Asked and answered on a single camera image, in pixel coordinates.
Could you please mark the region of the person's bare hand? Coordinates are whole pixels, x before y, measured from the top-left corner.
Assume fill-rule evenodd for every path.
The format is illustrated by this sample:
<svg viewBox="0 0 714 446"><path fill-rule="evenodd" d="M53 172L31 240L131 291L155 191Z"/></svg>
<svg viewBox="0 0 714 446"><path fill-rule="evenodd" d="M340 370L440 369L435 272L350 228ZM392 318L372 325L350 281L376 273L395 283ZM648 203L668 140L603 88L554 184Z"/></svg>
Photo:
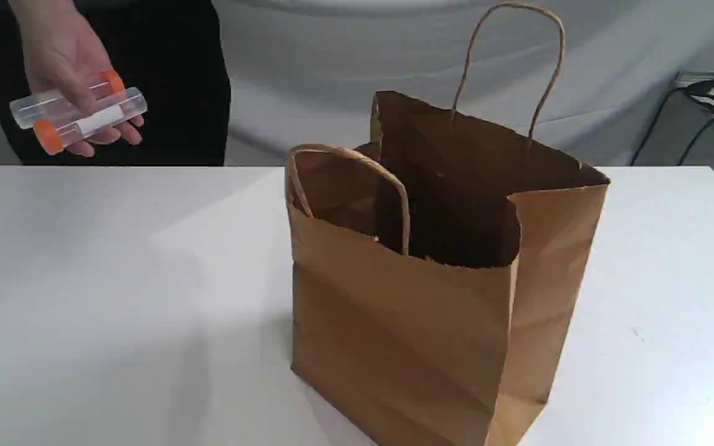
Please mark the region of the person's bare hand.
<svg viewBox="0 0 714 446"><path fill-rule="evenodd" d="M85 116L97 102L90 81L113 68L107 49L72 1L10 1L31 93L57 89Z"/></svg>

